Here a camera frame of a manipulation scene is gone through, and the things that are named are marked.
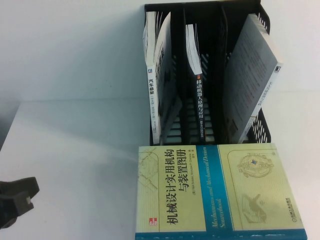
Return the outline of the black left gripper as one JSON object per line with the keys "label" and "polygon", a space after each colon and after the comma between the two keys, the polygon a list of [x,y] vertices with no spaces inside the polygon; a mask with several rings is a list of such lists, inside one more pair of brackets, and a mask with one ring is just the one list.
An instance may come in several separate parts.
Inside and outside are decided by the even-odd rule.
{"label": "black left gripper", "polygon": [[40,191],[37,179],[26,177],[0,182],[0,228],[11,227],[17,218],[34,208],[31,199]]}

